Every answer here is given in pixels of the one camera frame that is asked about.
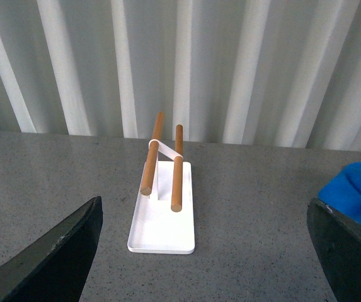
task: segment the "gray countertop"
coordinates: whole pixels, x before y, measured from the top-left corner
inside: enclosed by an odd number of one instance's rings
[[[127,239],[147,144],[0,132],[0,265],[100,195],[103,228],[81,301],[336,301],[307,204],[361,153],[185,142],[195,251],[135,254]]]

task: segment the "white tray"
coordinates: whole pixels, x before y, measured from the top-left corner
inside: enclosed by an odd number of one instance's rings
[[[183,207],[171,210],[173,162],[158,162],[158,197],[138,193],[127,247],[131,252],[191,254],[194,251],[192,167],[183,163]]]

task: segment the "white plastic holder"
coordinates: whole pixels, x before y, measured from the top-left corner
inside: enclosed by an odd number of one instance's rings
[[[181,156],[156,141],[158,151],[170,159]],[[183,162],[182,209],[177,213],[171,210],[173,167],[174,162],[157,159],[151,195],[144,196],[138,190],[127,242],[131,252],[191,254],[194,251],[192,167],[189,162]]]

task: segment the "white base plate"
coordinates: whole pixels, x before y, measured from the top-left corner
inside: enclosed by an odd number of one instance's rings
[[[158,197],[138,192],[127,247],[131,252],[191,254],[194,251],[192,167],[183,163],[182,210],[171,210],[173,162],[158,162]]]

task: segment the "blue cloth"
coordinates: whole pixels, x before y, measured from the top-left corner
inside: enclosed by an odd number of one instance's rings
[[[361,162],[346,166],[320,190],[318,196],[361,224]]]

